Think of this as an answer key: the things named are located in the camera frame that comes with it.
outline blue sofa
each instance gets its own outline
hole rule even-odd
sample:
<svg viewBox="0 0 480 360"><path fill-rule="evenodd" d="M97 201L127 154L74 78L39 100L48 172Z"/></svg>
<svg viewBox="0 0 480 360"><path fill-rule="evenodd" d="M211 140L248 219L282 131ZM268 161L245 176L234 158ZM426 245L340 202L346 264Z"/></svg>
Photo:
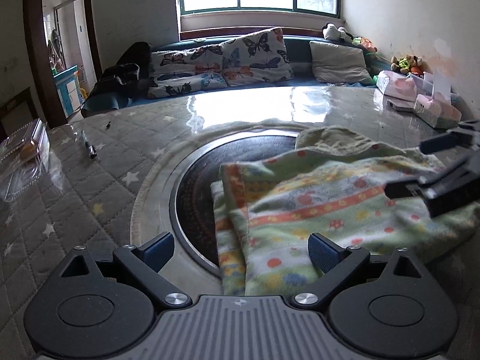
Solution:
<svg viewBox="0 0 480 360"><path fill-rule="evenodd" d="M167 44L164 46L153 47L152 52L155 51L167 51L167 50L189 50L203 45L219 44L225 42L229 39L234 38L234 36L222 36L222 37L212 37L212 38L203 38L195 40L183 40L181 42ZM325 86L327 84L318 83L315 80L315 77L311 70L311 51L310 51L310 41L317 42L326 42L333 44L341 44L348 47L356 47L363 50L363 55L365 58L365 63L369 69L370 74L376 75L380 71L385 69L390 69L390 66L385 62L379 61L374 54L367 51L365 48L348 44L348 43L337 43L331 40L325 40L323 38L314 38L309 36L292 36L284 35L284 41L286 46L286 51L289 56L290 64L295 74L295 78L289 81L280 81L275 83L261 82L253 85L247 85L242 87L235 88L222 88L217 89L216 91L229 91L229 90L241 90L248 88L262 88L262 87L273 87L273 86L305 86L305 85L318 85ZM118 96L114 93L107 93L102 95L102 98L94 97L93 99L88 99L82 108L82 115L84 117L94 115L101 112L107 112L113 109L121 109L125 107L132 107L140 104L150 104L156 101L168 100L170 97L161 98L161 99L147 99L146 91L148 90L148 83L145 82L145 90L142 93L139 93L138 96L134 98L127 98L125 96ZM352 84L348 86L361 87L362 85ZM189 93L189 95L195 95L199 92Z"/></svg>

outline ribbed gray panel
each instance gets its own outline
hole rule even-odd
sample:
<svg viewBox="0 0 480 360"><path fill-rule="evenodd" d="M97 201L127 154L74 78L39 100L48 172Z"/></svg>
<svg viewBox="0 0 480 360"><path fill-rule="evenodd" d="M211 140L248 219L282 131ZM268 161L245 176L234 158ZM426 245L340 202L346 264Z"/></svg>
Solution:
<svg viewBox="0 0 480 360"><path fill-rule="evenodd" d="M166 311L148 337L112 360L371 360L342 346L313 311L278 296L205 295ZM445 360L435 356L432 360Z"/></svg>

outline pen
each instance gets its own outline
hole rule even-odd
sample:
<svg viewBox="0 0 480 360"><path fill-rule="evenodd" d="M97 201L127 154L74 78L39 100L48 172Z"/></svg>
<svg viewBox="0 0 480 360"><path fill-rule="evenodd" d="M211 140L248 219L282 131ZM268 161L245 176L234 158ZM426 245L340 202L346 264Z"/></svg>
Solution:
<svg viewBox="0 0 480 360"><path fill-rule="evenodd" d="M88 155L90 156L91 159L94 159L97 157L97 151L95 150L95 147L88 142L87 137L85 135L85 131L82 130L82 138L83 142L85 142L85 147L88 150Z"/></svg>

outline colorful patterned towel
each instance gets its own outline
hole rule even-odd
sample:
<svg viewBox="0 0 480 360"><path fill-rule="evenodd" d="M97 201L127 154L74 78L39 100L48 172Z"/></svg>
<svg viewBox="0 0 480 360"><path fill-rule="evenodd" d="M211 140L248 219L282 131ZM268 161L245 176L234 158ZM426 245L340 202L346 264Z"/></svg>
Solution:
<svg viewBox="0 0 480 360"><path fill-rule="evenodd" d="M288 296L316 280L313 232L372 254L408 247L424 262L444 254L473 233L479 205L431 219L420 198L383 193L387 181L442 166L339 127L301 133L296 150L278 157L222 165L212 193L224 293Z"/></svg>

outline orange butterfly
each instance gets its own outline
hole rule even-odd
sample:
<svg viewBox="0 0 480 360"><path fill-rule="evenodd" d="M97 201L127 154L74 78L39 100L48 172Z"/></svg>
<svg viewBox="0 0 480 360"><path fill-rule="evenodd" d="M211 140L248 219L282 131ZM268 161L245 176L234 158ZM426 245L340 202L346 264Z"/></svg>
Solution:
<svg viewBox="0 0 480 360"><path fill-rule="evenodd" d="M274 28L273 32L277 36L277 40L282 43L283 42L283 31L281 28Z"/></svg>
<svg viewBox="0 0 480 360"><path fill-rule="evenodd" d="M169 64L183 64L186 65L187 63L183 60L185 55L178 54L175 52L169 52L163 56L162 62L160 62L160 66L165 66Z"/></svg>
<svg viewBox="0 0 480 360"><path fill-rule="evenodd" d="M249 77L254 76L254 74L250 71L250 68L248 66L242 66L238 70L227 70L223 74L229 80L238 80L238 78L240 77L243 78L244 76L249 76Z"/></svg>
<svg viewBox="0 0 480 360"><path fill-rule="evenodd" d="M212 66L210 66L209 64L207 64L207 66L200 66L200 65L195 66L195 74L202 74L210 71L213 73L220 73L221 72L220 65L218 63L214 63L212 64Z"/></svg>

